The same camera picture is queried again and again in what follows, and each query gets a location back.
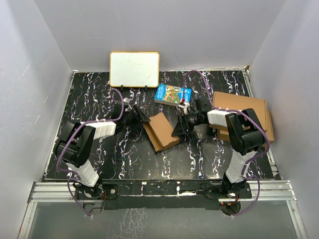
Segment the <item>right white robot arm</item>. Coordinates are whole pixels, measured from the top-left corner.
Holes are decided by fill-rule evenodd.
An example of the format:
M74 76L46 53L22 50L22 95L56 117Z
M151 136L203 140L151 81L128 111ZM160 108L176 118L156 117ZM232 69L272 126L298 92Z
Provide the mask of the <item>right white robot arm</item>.
M232 198L246 186L250 162L257 158L257 150L269 143L265 131L252 108L244 110L222 109L205 98L195 100L195 108L185 99L178 105L177 123L172 136L180 136L194 130L195 126L210 124L226 127L232 147L230 164L220 185L205 185L206 193L224 194Z

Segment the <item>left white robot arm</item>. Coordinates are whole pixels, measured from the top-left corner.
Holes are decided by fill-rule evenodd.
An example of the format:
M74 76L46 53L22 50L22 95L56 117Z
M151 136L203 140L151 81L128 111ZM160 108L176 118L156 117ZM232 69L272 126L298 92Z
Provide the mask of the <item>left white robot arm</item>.
M114 136L126 127L138 127L150 121L137 105L117 103L111 119L68 121L58 138L54 154L66 163L75 176L73 187L86 197L98 199L103 194L103 182L89 160L93 141Z

